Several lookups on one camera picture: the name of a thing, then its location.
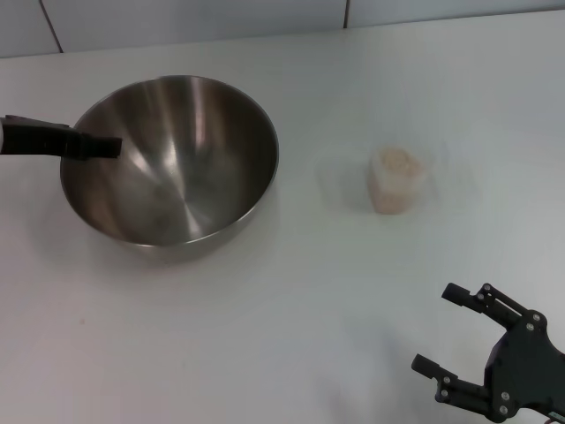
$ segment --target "clear plastic cup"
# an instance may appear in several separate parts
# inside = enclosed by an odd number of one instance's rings
[[[426,169],[416,156],[399,147],[377,149],[371,157],[368,188],[374,210],[398,215],[418,197]]]

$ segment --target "white wall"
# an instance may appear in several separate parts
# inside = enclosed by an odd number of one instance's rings
[[[313,32],[345,0],[44,0],[64,51]]]
[[[64,51],[341,28],[346,0],[43,0]],[[564,8],[565,0],[350,0],[349,27]],[[56,53],[40,0],[0,0],[0,57]]]
[[[37,0],[0,0],[0,57],[58,51]]]
[[[565,7],[565,0],[350,0],[349,27]]]

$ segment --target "white tabletop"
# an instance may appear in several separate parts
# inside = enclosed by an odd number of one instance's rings
[[[259,213],[186,263],[89,229],[56,158],[2,157],[0,422],[486,422],[436,404],[411,360],[482,382],[503,329],[442,300],[449,282],[540,310],[565,349],[564,38],[552,11],[0,61],[0,115],[71,125],[196,74],[257,100],[281,144]],[[436,158],[403,216],[366,198],[387,140]]]

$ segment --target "tile grout line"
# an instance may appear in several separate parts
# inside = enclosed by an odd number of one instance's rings
[[[45,20],[47,20],[47,25],[49,25],[49,29],[51,30],[51,35],[53,35],[53,38],[55,39],[56,46],[59,49],[59,53],[63,53],[63,49],[61,48],[61,43],[57,38],[57,34],[55,33],[55,28],[53,28],[53,24],[51,24],[51,19],[49,19],[49,15],[47,14],[47,10],[45,9],[43,0],[38,0],[38,1],[39,1],[39,5],[41,6],[41,10],[43,11],[43,16],[45,17]]]
[[[343,17],[343,29],[347,29],[350,21],[351,0],[345,0],[345,16]]]

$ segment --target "black tool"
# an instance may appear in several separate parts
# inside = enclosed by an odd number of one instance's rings
[[[520,408],[565,424],[565,355],[547,336],[547,319],[484,284],[476,295],[449,284],[445,300],[485,314],[506,329],[486,363],[483,386],[459,380],[421,355],[412,369],[438,382],[435,400],[484,415],[492,422],[514,417]]]
[[[0,155],[55,155],[86,160],[117,158],[122,140],[78,132],[68,125],[26,117],[0,118]]]

